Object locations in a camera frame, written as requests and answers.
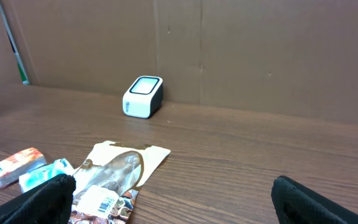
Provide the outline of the teal tissue pack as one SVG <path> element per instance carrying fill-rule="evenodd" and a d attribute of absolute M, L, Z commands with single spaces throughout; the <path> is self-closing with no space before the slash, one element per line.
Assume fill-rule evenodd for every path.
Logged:
<path fill-rule="evenodd" d="M 72 175 L 74 168 L 65 159 L 57 159 L 52 164 L 39 167 L 19 177 L 19 185 L 22 193 L 37 187 L 59 174 Z"/>

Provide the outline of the orange tissue pack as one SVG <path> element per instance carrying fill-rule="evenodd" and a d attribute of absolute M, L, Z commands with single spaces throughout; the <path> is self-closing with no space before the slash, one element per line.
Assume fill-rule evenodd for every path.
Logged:
<path fill-rule="evenodd" d="M 0 189 L 19 180 L 19 177 L 47 163 L 45 156 L 34 147 L 19 151 L 0 161 Z"/>

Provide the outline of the beige dried food pouch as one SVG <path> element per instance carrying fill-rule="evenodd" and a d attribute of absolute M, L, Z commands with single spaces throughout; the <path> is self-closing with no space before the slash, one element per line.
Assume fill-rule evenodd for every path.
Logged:
<path fill-rule="evenodd" d="M 105 141 L 73 173 L 70 224 L 126 224 L 140 189 L 171 150 Z"/>

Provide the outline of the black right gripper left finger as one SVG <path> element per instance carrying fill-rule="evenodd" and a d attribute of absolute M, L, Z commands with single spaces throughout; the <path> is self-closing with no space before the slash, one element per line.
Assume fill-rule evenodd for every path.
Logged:
<path fill-rule="evenodd" d="M 0 224 L 66 224 L 76 180 L 59 174 L 0 206 Z"/>

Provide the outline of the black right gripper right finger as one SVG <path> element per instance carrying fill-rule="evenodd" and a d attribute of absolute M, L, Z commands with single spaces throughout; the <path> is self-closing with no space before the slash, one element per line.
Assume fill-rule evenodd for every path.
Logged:
<path fill-rule="evenodd" d="M 358 214 L 281 175 L 271 198 L 280 224 L 358 224 Z"/>

